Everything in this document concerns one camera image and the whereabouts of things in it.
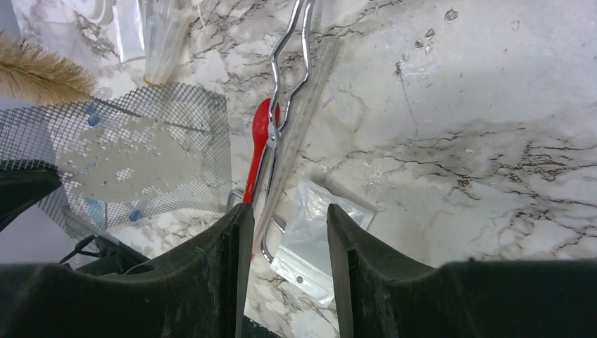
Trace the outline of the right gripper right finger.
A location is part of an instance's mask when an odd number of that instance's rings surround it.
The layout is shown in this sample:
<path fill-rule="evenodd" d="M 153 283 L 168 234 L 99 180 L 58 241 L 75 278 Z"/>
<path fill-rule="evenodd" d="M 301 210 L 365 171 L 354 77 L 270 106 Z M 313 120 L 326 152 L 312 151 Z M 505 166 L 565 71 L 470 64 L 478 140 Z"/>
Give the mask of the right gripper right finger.
<path fill-rule="evenodd" d="M 460 261 L 433 268 L 327 210 L 342 337 L 595 337 L 596 262 Z"/>

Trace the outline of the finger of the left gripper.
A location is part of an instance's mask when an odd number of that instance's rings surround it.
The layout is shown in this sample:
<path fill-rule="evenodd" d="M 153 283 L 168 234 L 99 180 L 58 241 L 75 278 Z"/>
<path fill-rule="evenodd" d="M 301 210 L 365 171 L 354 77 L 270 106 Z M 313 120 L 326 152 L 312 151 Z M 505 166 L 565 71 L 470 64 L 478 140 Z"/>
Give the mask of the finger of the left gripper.
<path fill-rule="evenodd" d="M 58 168 L 43 160 L 1 161 L 1 231 L 61 186 Z"/>

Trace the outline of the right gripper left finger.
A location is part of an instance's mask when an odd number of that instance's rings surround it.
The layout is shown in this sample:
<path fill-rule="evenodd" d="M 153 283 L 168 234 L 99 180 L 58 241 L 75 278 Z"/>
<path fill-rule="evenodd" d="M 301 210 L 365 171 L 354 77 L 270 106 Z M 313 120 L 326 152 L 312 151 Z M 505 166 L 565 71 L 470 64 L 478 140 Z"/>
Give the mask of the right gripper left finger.
<path fill-rule="evenodd" d="M 59 264 L 1 267 L 2 337 L 240 337 L 253 209 L 123 274 Z"/>

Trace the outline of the wire gauze mesh square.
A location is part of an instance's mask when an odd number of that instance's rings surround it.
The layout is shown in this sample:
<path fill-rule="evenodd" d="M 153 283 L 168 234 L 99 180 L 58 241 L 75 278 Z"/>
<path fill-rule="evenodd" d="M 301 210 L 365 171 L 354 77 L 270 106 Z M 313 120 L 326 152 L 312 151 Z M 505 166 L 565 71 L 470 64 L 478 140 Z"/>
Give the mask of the wire gauze mesh square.
<path fill-rule="evenodd" d="M 2 160 L 58 168 L 61 186 L 35 205 L 71 237 L 180 209 L 222 213 L 232 184 L 227 100 L 172 83 L 6 109 Z"/>

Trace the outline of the tan bristle test tube brush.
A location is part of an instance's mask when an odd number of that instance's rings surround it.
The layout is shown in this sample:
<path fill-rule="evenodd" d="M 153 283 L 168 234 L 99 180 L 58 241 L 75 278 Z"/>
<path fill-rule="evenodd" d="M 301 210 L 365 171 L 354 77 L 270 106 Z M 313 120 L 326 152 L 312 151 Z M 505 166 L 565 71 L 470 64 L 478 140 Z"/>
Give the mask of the tan bristle test tube brush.
<path fill-rule="evenodd" d="M 96 79 L 84 67 L 1 31 L 1 95 L 40 105 L 91 99 Z"/>

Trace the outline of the red plastic spoon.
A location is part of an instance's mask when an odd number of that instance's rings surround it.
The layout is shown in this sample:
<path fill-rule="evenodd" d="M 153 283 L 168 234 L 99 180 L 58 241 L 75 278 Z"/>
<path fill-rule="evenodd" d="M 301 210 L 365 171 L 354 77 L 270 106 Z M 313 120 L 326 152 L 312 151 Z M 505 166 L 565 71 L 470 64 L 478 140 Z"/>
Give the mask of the red plastic spoon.
<path fill-rule="evenodd" d="M 273 179 L 277 165 L 277 148 L 275 146 L 268 146 L 268 140 L 270 139 L 268 130 L 270 125 L 270 103 L 271 98 L 265 99 L 257 108 L 256 114 L 253 118 L 253 158 L 242 199 L 244 204 L 252 204 L 256 200 L 255 194 L 265 170 L 265 158 L 268 153 L 268 149 L 272 149 L 274 154 L 272 156 L 272 164 L 270 166 L 266 195 L 269 195 L 272 190 Z"/>

